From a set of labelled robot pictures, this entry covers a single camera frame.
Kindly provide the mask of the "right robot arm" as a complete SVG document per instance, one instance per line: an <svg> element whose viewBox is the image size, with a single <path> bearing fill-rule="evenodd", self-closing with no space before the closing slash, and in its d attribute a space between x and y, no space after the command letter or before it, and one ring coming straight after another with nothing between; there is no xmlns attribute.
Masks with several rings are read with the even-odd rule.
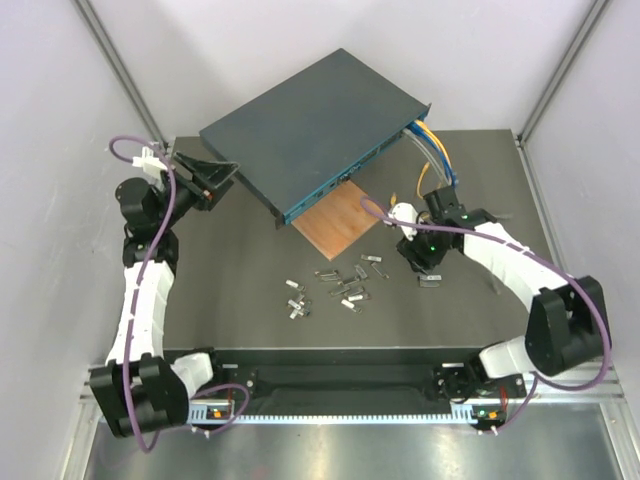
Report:
<svg viewBox="0 0 640 480"><path fill-rule="evenodd" d="M425 195L426 208L398 203L389 212L403 232L398 252L427 274L457 250L509 289L528 313L526 331L481 349L467 363L467 384L487 396L504 377L533 372L554 377L597 357L608 361L611 339L601 284L574 278L516 241L484 209L468 210L451 187Z"/></svg>

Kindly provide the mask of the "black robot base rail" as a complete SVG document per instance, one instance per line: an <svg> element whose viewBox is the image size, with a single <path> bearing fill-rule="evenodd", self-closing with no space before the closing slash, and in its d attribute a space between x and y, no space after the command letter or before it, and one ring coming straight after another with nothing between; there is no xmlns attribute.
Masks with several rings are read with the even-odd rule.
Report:
<svg viewBox="0 0 640 480"><path fill-rule="evenodd" d="M482 383L467 368L476 348L200 348L213 377L200 390L249 414L444 413L454 400L513 406L527 395L523 375Z"/></svg>

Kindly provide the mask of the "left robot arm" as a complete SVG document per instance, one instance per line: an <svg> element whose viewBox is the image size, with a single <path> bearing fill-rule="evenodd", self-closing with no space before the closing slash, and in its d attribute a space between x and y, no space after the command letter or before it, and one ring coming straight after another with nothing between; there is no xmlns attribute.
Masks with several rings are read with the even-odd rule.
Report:
<svg viewBox="0 0 640 480"><path fill-rule="evenodd" d="M129 178L115 190L125 220L125 293L114 343L104 366L91 370L89 387L119 438L184 425L196 392L216 396L227 382L208 350L166 360L163 338L179 261L173 227L192 209L212 210L238 167L183 153L174 159L176 166L168 167L146 149L133 164L148 176Z"/></svg>

